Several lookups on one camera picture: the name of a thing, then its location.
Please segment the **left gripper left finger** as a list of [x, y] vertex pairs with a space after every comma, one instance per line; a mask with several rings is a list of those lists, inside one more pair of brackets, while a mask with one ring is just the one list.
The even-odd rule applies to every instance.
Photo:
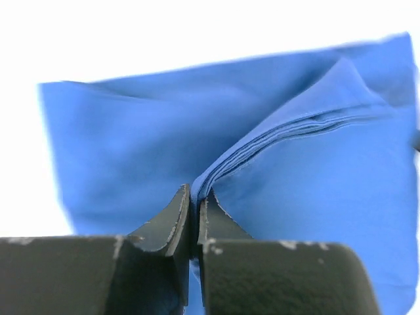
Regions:
[[122, 236], [1, 239], [2, 314], [182, 314], [190, 189]]

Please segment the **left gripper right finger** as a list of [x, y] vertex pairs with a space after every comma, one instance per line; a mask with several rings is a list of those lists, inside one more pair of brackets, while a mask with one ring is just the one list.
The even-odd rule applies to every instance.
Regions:
[[256, 240], [214, 194], [199, 208], [198, 247], [207, 314], [380, 313], [352, 249], [339, 243]]

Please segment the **blue surgical wrap cloth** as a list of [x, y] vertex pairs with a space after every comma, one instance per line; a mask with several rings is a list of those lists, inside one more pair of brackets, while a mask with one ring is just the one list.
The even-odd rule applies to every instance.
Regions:
[[383, 314], [412, 308], [416, 65], [407, 33], [91, 83], [40, 85], [78, 234], [127, 234], [183, 184], [254, 238], [340, 242]]

